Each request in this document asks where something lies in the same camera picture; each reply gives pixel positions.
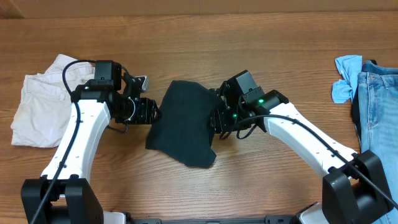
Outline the black Nike t-shirt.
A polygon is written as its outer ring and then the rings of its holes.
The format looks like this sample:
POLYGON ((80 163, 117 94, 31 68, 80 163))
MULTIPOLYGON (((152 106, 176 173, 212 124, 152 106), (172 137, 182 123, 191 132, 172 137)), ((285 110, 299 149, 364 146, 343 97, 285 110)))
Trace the black Nike t-shirt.
POLYGON ((197 82, 172 81, 160 106, 160 118, 147 135, 146 149, 162 151, 189 167, 209 168, 216 159, 210 115, 222 103, 197 82))

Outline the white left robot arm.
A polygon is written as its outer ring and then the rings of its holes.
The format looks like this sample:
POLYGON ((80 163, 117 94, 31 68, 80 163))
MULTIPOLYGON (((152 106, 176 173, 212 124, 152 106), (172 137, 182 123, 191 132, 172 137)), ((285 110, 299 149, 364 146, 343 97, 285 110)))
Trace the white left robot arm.
POLYGON ((142 98, 148 78, 134 77, 112 60, 94 62, 94 77, 75 90, 67 129, 38 179, 27 179, 21 199, 29 223, 132 223, 128 212, 105 212, 90 186, 102 134, 110 121, 129 127, 160 116, 155 100, 142 98))

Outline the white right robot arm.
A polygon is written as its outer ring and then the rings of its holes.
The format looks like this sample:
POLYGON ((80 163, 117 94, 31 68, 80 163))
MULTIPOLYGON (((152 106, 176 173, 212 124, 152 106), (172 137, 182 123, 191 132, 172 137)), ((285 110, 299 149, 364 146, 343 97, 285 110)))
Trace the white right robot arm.
POLYGON ((322 180, 321 202, 295 215, 267 217, 266 223, 373 223, 397 208, 377 155, 338 143, 279 91, 264 92, 247 70, 214 93, 223 105, 211 113, 210 125, 220 139, 259 128, 288 145, 322 180))

